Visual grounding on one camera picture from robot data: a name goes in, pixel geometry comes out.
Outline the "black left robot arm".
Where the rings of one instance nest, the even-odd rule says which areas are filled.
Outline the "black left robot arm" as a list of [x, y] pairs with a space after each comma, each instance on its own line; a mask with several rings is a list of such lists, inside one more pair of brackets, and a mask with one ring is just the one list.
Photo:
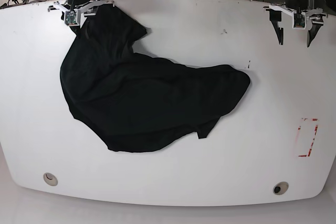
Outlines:
[[307, 47], [310, 47], [327, 17], [322, 8], [314, 6], [314, 0], [285, 0], [282, 5], [269, 4], [264, 10], [269, 13], [269, 20], [280, 45], [284, 43], [284, 29], [279, 27], [283, 14], [291, 18], [293, 29], [305, 30], [307, 25], [311, 24], [307, 33]]

